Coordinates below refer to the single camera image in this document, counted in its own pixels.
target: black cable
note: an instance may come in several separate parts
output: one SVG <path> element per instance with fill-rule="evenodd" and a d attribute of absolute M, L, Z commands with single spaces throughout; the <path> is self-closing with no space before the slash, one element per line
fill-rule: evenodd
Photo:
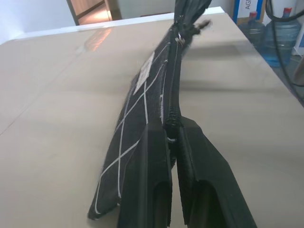
<path fill-rule="evenodd" d="M 277 17 L 274 16 L 274 13 L 273 13 L 274 10 L 273 10 L 272 0 L 266 0 L 265 11 L 266 11 L 267 16 L 270 19 L 272 19 L 272 21 L 271 21 L 271 27 L 272 27 L 272 31 L 273 31 L 274 45 L 275 45 L 275 48 L 276 48 L 275 52 L 276 52 L 277 58 L 279 60 L 279 63 L 281 65 L 284 77 L 285 77 L 285 79 L 286 79 L 286 81 L 287 81 L 287 83 L 289 85 L 289 89 L 291 90 L 292 94 L 302 103 L 303 98 L 300 97 L 300 95 L 298 94 L 297 90 L 294 88 L 295 84 L 289 78 L 289 75 L 288 75 L 287 70 L 285 68 L 285 65 L 284 65 L 284 62 L 283 62 L 283 59 L 282 59 L 282 56 L 281 56 L 281 53 L 280 53 L 279 45 L 278 45 L 278 42 L 277 42 L 276 25 L 275 25 L 275 23 L 276 22 L 282 22 L 281 19 L 283 19 L 283 18 L 277 18 Z M 287 20 L 284 20 L 283 22 L 289 22 L 289 21 L 295 20 L 295 19 L 297 19 L 298 17 L 300 17 L 302 15 L 304 15 L 304 10 L 302 10 L 300 13 L 297 13 L 293 17 L 284 18 L 284 19 L 287 19 Z"/>

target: table surface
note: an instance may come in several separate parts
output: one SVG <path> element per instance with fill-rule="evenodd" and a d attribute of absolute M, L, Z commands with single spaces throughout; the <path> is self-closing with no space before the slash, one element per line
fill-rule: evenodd
<path fill-rule="evenodd" d="M 304 227 L 304 109 L 227 14 L 195 37 L 180 107 L 229 162 L 259 228 Z M 86 218 L 131 79 L 171 20 L 0 46 L 0 226 L 114 228 Z M 184 228 L 176 169 L 173 228 Z"/>

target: blue water bottle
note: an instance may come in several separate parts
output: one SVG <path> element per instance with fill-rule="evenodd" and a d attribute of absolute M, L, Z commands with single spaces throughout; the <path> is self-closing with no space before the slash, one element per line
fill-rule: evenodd
<path fill-rule="evenodd" d="M 262 45 L 262 35 L 265 30 L 265 26 L 256 21 L 257 12 L 251 12 L 249 14 L 249 21 L 247 23 L 240 24 L 238 27 L 253 44 L 253 46 L 259 51 Z"/>
<path fill-rule="evenodd" d="M 290 16 L 292 8 L 284 8 L 283 18 Z M 276 47 L 273 39 L 272 21 L 266 25 L 263 41 L 262 56 L 271 67 L 280 67 L 276 55 Z M 278 48 L 281 53 L 284 65 L 290 62 L 291 53 L 296 43 L 296 39 L 301 30 L 301 25 L 297 20 L 290 22 L 275 22 Z"/>

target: white label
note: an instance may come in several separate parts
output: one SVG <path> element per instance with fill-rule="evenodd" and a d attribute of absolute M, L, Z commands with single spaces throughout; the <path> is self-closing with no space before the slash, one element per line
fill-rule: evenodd
<path fill-rule="evenodd" d="M 237 18 L 248 18 L 250 12 L 257 10 L 258 0 L 240 0 Z"/>
<path fill-rule="evenodd" d="M 135 88 L 135 91 L 134 91 L 133 95 L 136 94 L 136 92 L 140 89 L 140 87 L 142 87 L 144 82 L 149 77 L 149 73 L 150 73 L 153 58 L 154 58 L 154 52 L 152 53 L 152 55 L 149 57 L 149 59 L 144 63 L 144 65 L 141 68 L 141 71 L 139 73 L 139 77 L 138 77 L 138 80 L 137 80 L 136 88 Z"/>

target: black bag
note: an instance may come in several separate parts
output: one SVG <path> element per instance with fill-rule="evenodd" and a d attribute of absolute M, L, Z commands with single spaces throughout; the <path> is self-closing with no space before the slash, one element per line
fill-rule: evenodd
<path fill-rule="evenodd" d="M 171 167 L 177 160 L 185 224 L 256 225 L 233 173 L 197 124 L 181 116 L 182 54 L 208 21 L 194 22 L 211 0 L 177 0 L 174 24 L 131 83 L 88 217 L 121 205 L 119 228 L 170 224 Z"/>

